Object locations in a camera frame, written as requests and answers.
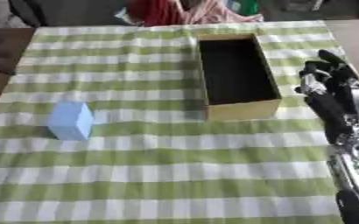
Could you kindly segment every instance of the green stripe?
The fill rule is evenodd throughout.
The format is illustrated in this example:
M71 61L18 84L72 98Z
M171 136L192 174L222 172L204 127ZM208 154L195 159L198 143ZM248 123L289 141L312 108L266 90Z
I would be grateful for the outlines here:
M297 27L297 28L258 28L256 35L300 35L300 34L318 34L328 33L329 30L326 26L314 27Z
M128 55L135 53L138 55L147 55L152 53L192 53L194 48L191 46L121 46L118 48L94 48L94 49L29 49L25 52L24 57L46 57L46 56L112 56Z
M309 120L256 120L240 122L149 123L115 122L96 124L92 137L129 135L198 136L206 134L256 134L323 130L319 119ZM1 126L0 138L53 137L47 127L14 125Z
M286 59L267 59L270 67L296 67L302 66L307 60L319 60L317 57L301 58L290 57ZM33 65L19 66L20 74L56 74L75 72L148 72L148 71L178 71L194 70L198 68L197 60L183 62L153 62L153 63L116 63L116 64L70 64L70 65Z
M129 63L121 62L116 64L72 64L72 65L34 65L19 66L20 74L57 74L57 73L74 73L74 72L121 72L121 71L178 71L194 70L198 64L196 61L179 62L155 62L155 63Z
M253 28L241 27L232 28L201 28L197 30L186 30L185 28L177 31L132 31L125 34L67 34L67 35L43 35L36 33L32 43L51 43L51 42L73 42L73 41L100 41L100 40L133 40L138 39L176 39L189 36L204 34L240 34L256 33L256 35L293 35L301 33L326 33L325 26L299 27L299 28Z
M334 195L330 178L219 179L183 182L94 182L61 185L0 185L0 201L175 200Z
M104 91L104 90L168 90L195 89L201 82L195 78L183 80L111 80L111 81L69 81L65 83L23 83L9 84L4 92L66 92L66 91Z
M317 49L329 48L337 46L334 40L317 40L317 41L300 41L300 42L268 42L262 43L261 46L265 51L277 49ZM66 56L112 56L112 55L128 55L135 53L138 55L148 54L165 54L165 53L193 53L196 51L193 45L183 46L121 46L116 48L80 48L80 49L28 49L24 57L66 57Z
M0 114L2 113L34 113L44 115L50 113L54 103L45 102L1 102ZM295 108L306 106L304 96L285 97L280 102L280 107ZM178 111L202 111L203 100L173 100L173 101L93 101L88 103L93 110L99 109L150 109L150 110L178 110Z
M325 146L320 147L243 147L221 150L116 150L109 146L99 151L87 150L83 143L76 145L74 152L60 152L61 143L50 143L45 151L1 153L6 151L0 145L0 168L52 167L55 165L84 166L98 165L172 165L186 163L252 164L263 162L325 161Z
M18 221L18 224L69 224L69 221ZM158 219L158 220L72 220L73 224L341 224L339 215L260 217L260 218L205 218L205 219Z

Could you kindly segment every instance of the cardboard box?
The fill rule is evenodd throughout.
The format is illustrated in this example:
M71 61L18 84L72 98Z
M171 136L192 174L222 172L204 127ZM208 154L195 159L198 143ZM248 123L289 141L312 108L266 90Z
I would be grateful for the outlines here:
M281 94L254 35L198 37L209 121L271 117Z

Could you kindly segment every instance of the gingham tablecloth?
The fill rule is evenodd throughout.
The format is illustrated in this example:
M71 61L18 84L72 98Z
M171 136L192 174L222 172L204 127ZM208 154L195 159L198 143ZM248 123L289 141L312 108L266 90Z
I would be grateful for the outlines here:
M209 33L257 35L274 117L204 121ZM38 29L0 98L0 223L340 223L322 125L293 91L321 48L343 55L320 21ZM42 126L62 100L94 112L86 142Z

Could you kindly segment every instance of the robotic arm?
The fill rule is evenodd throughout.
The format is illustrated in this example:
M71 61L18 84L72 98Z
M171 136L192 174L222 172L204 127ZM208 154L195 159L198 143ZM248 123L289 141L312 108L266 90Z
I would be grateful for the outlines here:
M359 78L331 52L320 50L319 57L323 61L308 61L299 72L295 90L325 124L341 217L346 224L359 223Z

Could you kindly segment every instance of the blue cube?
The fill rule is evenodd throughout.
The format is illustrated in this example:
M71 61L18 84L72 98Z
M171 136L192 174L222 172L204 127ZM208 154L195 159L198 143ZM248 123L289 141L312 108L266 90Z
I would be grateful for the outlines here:
M59 140L87 140L94 117L80 101L57 102L46 125Z

